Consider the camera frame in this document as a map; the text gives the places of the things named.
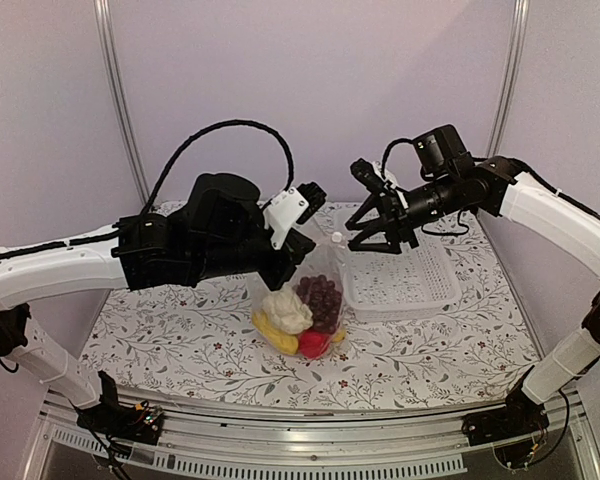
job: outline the red grape cluster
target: red grape cluster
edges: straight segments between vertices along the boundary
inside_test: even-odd
[[[313,314],[312,329],[321,333],[336,333],[342,292],[336,289],[335,282],[327,280],[324,275],[302,277],[295,291]]]

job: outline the white cauliflower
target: white cauliflower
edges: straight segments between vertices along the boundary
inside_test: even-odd
[[[291,335],[302,333],[313,325],[311,310],[289,285],[267,295],[262,301],[262,309],[271,325]]]

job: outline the yellow banana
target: yellow banana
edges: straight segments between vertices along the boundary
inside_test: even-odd
[[[338,330],[336,332],[336,334],[331,339],[331,342],[333,342],[333,343],[341,342],[342,340],[344,340],[344,337],[346,337],[346,336],[347,336],[347,331],[344,329],[344,327],[340,327],[340,330]]]
[[[295,355],[298,352],[298,339],[295,335],[290,335],[278,330],[269,322],[266,313],[259,311],[251,315],[253,326],[258,329],[267,341],[275,347],[280,353],[285,355]]]

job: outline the white wall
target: white wall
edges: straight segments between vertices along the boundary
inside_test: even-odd
[[[531,2],[501,153],[600,212],[600,1]],[[600,285],[534,234],[487,220],[542,343],[553,347],[578,327]],[[600,447],[600,366],[579,389]]]
[[[0,244],[81,233],[139,208],[92,2],[0,2]],[[32,305],[78,353],[102,292]],[[0,368],[0,480],[15,478],[44,390]]]
[[[190,134],[243,117],[280,130],[297,180],[330,200],[361,199],[360,156],[455,123],[486,150],[513,3],[489,0],[112,2],[121,69],[147,176]],[[409,147],[391,169],[420,182]],[[264,194],[284,184],[279,147],[261,132],[213,134],[183,155],[163,199],[188,198],[201,172],[231,171]]]

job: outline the plastic bag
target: plastic bag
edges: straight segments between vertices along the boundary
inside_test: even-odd
[[[344,338],[343,289],[338,244],[324,235],[308,236],[315,249],[279,291],[271,292],[256,274],[247,277],[247,289],[253,324],[269,344],[285,355],[315,359]]]

